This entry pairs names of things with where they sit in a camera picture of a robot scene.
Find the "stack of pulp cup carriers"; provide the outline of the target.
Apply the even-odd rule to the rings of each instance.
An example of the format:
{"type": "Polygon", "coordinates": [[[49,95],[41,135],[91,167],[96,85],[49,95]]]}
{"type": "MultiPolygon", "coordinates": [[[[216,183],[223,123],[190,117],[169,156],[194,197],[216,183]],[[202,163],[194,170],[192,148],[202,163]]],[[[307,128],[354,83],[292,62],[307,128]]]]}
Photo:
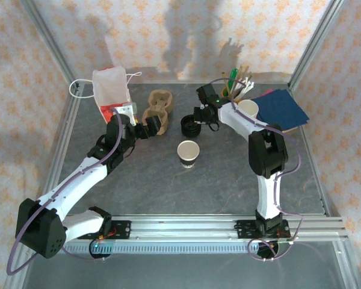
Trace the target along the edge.
{"type": "Polygon", "coordinates": [[[145,109],[143,112],[141,121],[144,125],[147,125],[147,117],[158,116],[161,122],[161,127],[157,134],[163,135],[168,128],[168,115],[173,111],[173,95],[168,90],[153,90],[149,95],[148,104],[149,108],[145,109]]]}

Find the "single paper coffee cup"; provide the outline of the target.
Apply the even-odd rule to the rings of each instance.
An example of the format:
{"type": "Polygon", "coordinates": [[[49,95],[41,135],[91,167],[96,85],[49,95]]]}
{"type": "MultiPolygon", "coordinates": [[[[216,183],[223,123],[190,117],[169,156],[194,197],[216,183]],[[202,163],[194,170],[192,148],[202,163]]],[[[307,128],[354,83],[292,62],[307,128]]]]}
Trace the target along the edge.
{"type": "Polygon", "coordinates": [[[186,169],[192,168],[199,156],[199,153],[199,145],[191,140],[185,140],[177,147],[177,155],[180,159],[180,163],[186,169]]]}

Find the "red and white paper bag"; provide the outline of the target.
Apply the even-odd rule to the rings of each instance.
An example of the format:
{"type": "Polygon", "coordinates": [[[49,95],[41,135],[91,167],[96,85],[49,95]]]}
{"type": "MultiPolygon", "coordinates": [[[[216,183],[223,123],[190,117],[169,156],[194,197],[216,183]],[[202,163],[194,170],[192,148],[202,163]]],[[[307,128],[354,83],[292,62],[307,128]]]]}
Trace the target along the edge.
{"type": "Polygon", "coordinates": [[[94,98],[104,121],[108,123],[114,114],[113,107],[132,102],[128,84],[132,77],[141,76],[141,72],[127,73],[122,66],[114,66],[101,70],[94,70],[92,79],[76,79],[69,85],[69,93],[74,98],[94,98]],[[80,83],[88,82],[92,85],[92,94],[80,95],[80,83]]]}

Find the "wooden stirrer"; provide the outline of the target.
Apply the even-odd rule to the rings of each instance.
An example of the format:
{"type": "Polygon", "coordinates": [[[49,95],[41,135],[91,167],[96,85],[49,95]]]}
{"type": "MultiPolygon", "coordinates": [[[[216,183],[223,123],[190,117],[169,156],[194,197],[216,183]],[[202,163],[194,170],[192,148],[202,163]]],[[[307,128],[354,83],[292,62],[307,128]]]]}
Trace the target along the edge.
{"type": "Polygon", "coordinates": [[[229,84],[228,84],[228,79],[226,77],[226,73],[225,72],[222,72],[222,77],[224,78],[224,83],[225,83],[225,87],[226,87],[226,93],[227,93],[227,97],[230,97],[231,94],[230,94],[230,88],[229,88],[229,84]]]}
{"type": "MultiPolygon", "coordinates": [[[[244,70],[243,65],[240,65],[239,70],[238,70],[238,73],[237,73],[237,75],[236,75],[236,80],[237,80],[237,81],[240,81],[240,80],[241,80],[243,70],[244,70]]],[[[240,83],[237,82],[236,85],[235,85],[235,90],[237,90],[239,87],[240,87],[240,83]]]]}
{"type": "Polygon", "coordinates": [[[240,80],[240,82],[243,83],[243,85],[240,87],[240,89],[244,88],[247,85],[247,82],[251,82],[251,79],[250,79],[251,75],[248,73],[248,70],[249,70],[249,66],[246,66],[245,70],[242,73],[242,78],[240,80]]]}

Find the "stack of paper cups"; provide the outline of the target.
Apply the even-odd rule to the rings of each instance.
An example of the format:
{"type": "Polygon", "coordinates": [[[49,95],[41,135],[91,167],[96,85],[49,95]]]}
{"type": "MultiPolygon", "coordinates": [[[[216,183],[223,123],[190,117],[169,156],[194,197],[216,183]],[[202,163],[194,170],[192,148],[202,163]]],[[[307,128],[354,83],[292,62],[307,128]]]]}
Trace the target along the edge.
{"type": "Polygon", "coordinates": [[[245,113],[249,114],[251,117],[256,118],[259,112],[259,107],[256,102],[251,99],[241,100],[238,103],[238,106],[245,113]]]}

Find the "white wrapped straw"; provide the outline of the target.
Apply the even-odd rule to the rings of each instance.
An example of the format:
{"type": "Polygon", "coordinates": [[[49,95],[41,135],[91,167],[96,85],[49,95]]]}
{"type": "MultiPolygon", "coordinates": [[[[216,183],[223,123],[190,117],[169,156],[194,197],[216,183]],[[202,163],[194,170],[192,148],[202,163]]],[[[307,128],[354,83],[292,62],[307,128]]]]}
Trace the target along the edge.
{"type": "Polygon", "coordinates": [[[243,85],[236,83],[233,88],[232,96],[234,101],[240,101],[254,87],[254,82],[250,81],[250,77],[245,77],[241,81],[243,85]]]}
{"type": "Polygon", "coordinates": [[[234,101],[238,102],[240,101],[246,93],[248,93],[253,87],[254,87],[254,82],[247,82],[247,85],[244,88],[241,88],[238,93],[235,95],[234,97],[234,101]]]}
{"type": "Polygon", "coordinates": [[[238,95],[234,98],[234,101],[235,101],[235,102],[240,101],[240,100],[241,100],[250,90],[252,90],[252,89],[253,89],[253,85],[248,86],[248,87],[242,89],[242,90],[238,93],[238,95]]]}

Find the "green straw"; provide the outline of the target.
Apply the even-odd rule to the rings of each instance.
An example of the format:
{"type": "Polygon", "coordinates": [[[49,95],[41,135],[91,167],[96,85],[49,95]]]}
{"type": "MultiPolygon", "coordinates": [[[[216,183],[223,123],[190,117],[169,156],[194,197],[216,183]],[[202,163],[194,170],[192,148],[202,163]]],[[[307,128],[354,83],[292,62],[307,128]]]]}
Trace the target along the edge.
{"type": "Polygon", "coordinates": [[[239,75],[239,69],[238,68],[234,68],[232,69],[231,73],[230,73],[230,80],[227,81],[227,87],[228,87],[228,91],[227,91],[227,94],[228,96],[231,96],[233,91],[234,91],[234,88],[236,86],[236,77],[239,75]]]}

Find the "navy napkin stack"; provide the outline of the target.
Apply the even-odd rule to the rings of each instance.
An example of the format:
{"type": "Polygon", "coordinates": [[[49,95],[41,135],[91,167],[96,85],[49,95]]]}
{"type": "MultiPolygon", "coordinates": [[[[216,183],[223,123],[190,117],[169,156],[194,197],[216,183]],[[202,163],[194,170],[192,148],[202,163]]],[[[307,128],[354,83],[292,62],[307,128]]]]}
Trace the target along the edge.
{"type": "Polygon", "coordinates": [[[258,120],[270,125],[278,124],[283,131],[305,125],[309,121],[307,114],[287,90],[272,90],[252,101],[259,107],[258,120]]]}

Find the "aluminium side table rail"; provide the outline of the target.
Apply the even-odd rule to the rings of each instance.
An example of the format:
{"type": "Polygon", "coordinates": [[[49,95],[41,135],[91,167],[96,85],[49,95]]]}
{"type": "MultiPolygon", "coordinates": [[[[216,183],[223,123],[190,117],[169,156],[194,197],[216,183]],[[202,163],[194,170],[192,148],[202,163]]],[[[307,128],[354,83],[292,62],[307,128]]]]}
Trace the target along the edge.
{"type": "Polygon", "coordinates": [[[80,105],[80,99],[74,98],[70,94],[68,94],[68,97],[69,99],[67,103],[67,110],[61,124],[57,146],[55,148],[55,152],[52,155],[51,166],[46,177],[46,183],[44,185],[42,195],[49,193],[58,185],[70,141],[70,136],[75,124],[76,115],[80,105]]]}
{"type": "Polygon", "coordinates": [[[289,134],[297,141],[301,166],[286,178],[289,189],[282,196],[282,204],[295,213],[330,216],[330,202],[312,152],[308,125],[295,128],[289,134]]]}

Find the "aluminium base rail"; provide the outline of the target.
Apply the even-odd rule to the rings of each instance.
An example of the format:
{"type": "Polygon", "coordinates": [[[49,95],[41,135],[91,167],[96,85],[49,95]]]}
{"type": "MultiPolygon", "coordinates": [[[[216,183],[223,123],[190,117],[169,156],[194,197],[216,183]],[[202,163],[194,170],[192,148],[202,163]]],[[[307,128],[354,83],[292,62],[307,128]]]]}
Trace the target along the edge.
{"type": "MultiPolygon", "coordinates": [[[[113,216],[131,222],[130,241],[138,242],[226,242],[237,241],[237,220],[254,220],[254,216],[230,214],[133,214],[113,216]]],[[[348,238],[341,217],[305,215],[286,216],[289,230],[297,241],[336,241],[348,238]]]]}

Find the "aluminium corner post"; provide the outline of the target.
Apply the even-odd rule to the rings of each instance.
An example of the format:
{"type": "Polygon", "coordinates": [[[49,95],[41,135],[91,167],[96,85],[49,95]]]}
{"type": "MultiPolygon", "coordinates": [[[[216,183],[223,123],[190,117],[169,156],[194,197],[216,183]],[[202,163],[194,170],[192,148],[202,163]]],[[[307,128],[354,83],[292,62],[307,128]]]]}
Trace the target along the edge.
{"type": "Polygon", "coordinates": [[[327,33],[329,32],[333,22],[336,20],[345,0],[330,0],[328,7],[326,8],[317,28],[315,29],[309,43],[304,50],[303,55],[298,62],[291,79],[288,82],[290,91],[294,91],[301,79],[304,76],[305,71],[309,68],[310,63],[314,59],[316,53],[320,49],[327,33]]]}
{"type": "Polygon", "coordinates": [[[61,69],[65,79],[69,82],[69,84],[75,79],[75,76],[69,67],[61,49],[56,43],[51,30],[47,26],[44,18],[40,14],[39,9],[37,8],[34,0],[20,0],[21,4],[25,8],[28,16],[34,23],[37,31],[45,41],[47,47],[49,48],[52,56],[57,61],[59,68],[61,69]]]}

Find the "aluminium frame leg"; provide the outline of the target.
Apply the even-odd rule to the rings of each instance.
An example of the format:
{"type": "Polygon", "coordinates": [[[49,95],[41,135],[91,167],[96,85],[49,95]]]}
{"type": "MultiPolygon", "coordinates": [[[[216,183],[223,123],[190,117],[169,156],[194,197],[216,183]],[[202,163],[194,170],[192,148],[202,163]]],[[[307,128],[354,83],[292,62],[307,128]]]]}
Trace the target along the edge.
{"type": "MultiPolygon", "coordinates": [[[[12,270],[20,267],[27,260],[27,255],[18,256],[13,262],[12,270]]],[[[21,271],[12,276],[7,276],[4,289],[22,289],[26,277],[28,267],[24,267],[21,271]]]]}
{"type": "Polygon", "coordinates": [[[358,289],[358,280],[354,272],[353,262],[348,250],[347,241],[334,241],[336,259],[341,272],[345,289],[358,289]]]}

